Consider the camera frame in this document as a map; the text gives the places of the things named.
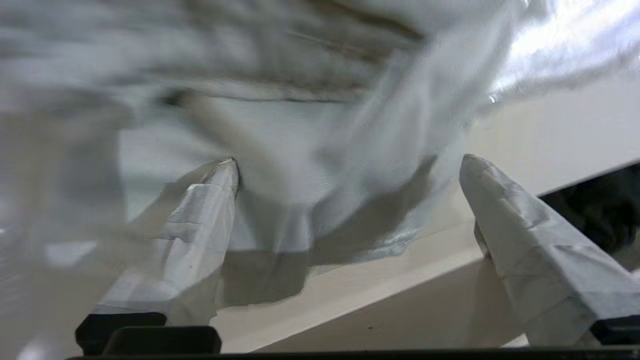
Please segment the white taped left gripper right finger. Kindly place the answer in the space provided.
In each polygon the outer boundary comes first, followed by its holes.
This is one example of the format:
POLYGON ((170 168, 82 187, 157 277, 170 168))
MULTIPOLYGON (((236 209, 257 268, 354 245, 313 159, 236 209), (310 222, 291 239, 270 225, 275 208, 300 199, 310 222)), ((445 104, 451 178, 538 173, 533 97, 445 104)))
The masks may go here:
POLYGON ((459 183, 530 346, 639 344, 630 271, 485 158, 466 154, 459 183))

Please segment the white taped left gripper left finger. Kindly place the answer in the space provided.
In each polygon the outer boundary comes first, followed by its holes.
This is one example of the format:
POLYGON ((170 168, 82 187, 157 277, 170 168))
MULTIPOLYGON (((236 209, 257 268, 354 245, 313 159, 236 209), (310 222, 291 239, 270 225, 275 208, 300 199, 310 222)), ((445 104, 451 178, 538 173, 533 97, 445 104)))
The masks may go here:
POLYGON ((99 315, 160 313, 171 326, 208 325, 236 212, 239 172, 231 158, 179 180, 135 219, 127 265, 94 308, 99 315))

